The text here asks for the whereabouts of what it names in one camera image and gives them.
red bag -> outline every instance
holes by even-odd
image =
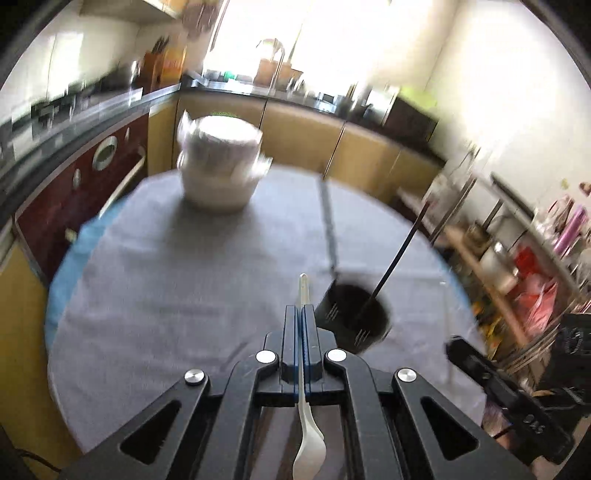
[[[534,339],[543,333],[554,310],[558,282],[539,274],[528,275],[520,285],[522,293],[515,299],[515,313],[525,334]]]

wooden shelf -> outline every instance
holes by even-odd
[[[478,280],[482,283],[482,286],[486,290],[486,293],[492,300],[493,304],[499,310],[501,315],[505,320],[505,323],[510,328],[513,336],[515,337],[515,342],[520,348],[525,347],[530,341],[525,334],[521,323],[519,322],[513,308],[509,301],[505,298],[503,294],[501,294],[486,278],[484,272],[482,271],[482,267],[480,266],[480,262],[474,256],[470,250],[464,245],[463,237],[464,237],[464,230],[458,228],[457,226],[447,226],[443,229],[447,240],[449,241],[450,245],[453,249],[461,256],[462,260],[466,262],[468,267],[470,267]]]

pink bottle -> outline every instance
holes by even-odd
[[[587,221],[587,210],[583,205],[578,205],[573,212],[573,216],[564,227],[562,231],[562,235],[554,245],[554,252],[559,256],[562,257],[564,253],[569,249],[569,247],[573,244],[577,236],[579,235],[579,231],[581,230],[581,226]]]

kitchen faucet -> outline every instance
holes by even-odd
[[[273,59],[275,58],[275,55],[277,54],[278,51],[281,52],[281,57],[279,58],[279,62],[277,63],[277,68],[275,69],[275,73],[273,74],[273,77],[271,77],[271,83],[269,84],[269,91],[275,90],[275,85],[277,84],[277,78],[279,77],[279,72],[281,71],[281,66],[283,65],[283,58],[285,57],[285,48],[283,47],[283,43],[281,43],[276,38],[266,38],[264,40],[261,40],[258,43],[257,48],[260,47],[261,44],[273,45],[273,53],[271,54],[271,61],[273,61]]]

plastic spoon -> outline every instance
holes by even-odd
[[[300,275],[300,311],[304,305],[310,303],[308,276]],[[324,435],[312,417],[310,404],[306,401],[304,392],[304,361],[302,344],[298,342],[298,412],[300,413],[302,440],[300,450],[294,460],[293,480],[312,480],[326,458]]]

